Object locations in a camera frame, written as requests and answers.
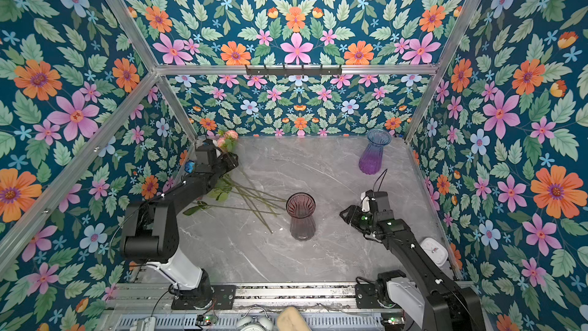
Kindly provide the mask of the smoky brown ribbed glass vase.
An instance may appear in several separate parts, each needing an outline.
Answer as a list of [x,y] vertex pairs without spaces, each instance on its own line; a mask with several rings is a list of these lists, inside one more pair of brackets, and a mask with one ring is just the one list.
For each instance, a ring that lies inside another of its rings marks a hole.
[[315,199],[308,193],[298,192],[286,202],[286,212],[290,217],[290,234],[294,239],[305,242],[315,235]]

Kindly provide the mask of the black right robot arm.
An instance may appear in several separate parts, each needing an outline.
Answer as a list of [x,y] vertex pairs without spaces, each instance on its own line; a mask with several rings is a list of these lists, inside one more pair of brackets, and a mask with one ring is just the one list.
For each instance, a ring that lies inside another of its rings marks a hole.
[[402,263],[402,271],[378,274],[375,291],[379,303],[398,305],[410,318],[406,330],[486,329],[477,293],[461,287],[434,263],[410,226],[394,217],[386,192],[366,191],[359,205],[350,205],[339,216]]

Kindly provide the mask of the pink peony flower stem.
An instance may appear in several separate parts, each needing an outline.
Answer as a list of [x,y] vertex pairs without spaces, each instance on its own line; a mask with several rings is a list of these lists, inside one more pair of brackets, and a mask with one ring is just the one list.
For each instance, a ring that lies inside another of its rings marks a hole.
[[[236,155],[234,150],[236,150],[238,140],[239,134],[235,130],[229,130],[220,134],[217,140],[217,147],[225,153],[234,153]],[[265,218],[265,215],[277,216],[277,212],[275,211],[277,206],[274,204],[273,199],[255,188],[253,182],[241,166],[237,167],[234,171],[241,174],[246,182],[240,183],[231,176],[225,176],[223,181],[227,187],[231,188],[232,192],[235,192],[244,201],[245,207],[254,214],[269,233],[273,233]]]

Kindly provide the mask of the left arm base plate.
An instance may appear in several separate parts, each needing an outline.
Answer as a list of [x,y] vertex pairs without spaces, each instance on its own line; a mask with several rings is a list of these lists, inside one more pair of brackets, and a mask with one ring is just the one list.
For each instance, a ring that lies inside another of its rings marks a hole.
[[205,285],[174,295],[173,310],[231,310],[236,299],[235,285]]

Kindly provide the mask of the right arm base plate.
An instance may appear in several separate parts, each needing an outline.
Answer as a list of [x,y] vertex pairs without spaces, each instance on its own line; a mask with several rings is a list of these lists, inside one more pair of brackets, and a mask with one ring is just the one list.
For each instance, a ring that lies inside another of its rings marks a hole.
[[355,301],[358,309],[400,309],[387,295],[384,285],[378,280],[355,278]]

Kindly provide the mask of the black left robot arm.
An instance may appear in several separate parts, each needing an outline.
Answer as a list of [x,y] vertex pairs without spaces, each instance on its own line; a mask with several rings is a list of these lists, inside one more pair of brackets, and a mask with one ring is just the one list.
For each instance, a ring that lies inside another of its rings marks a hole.
[[168,191],[127,208],[119,252],[123,258],[154,269],[170,282],[171,295],[176,298],[174,309],[206,309],[213,302],[213,287],[208,273],[180,248],[178,216],[239,167],[239,158],[207,139],[184,167],[186,173]]

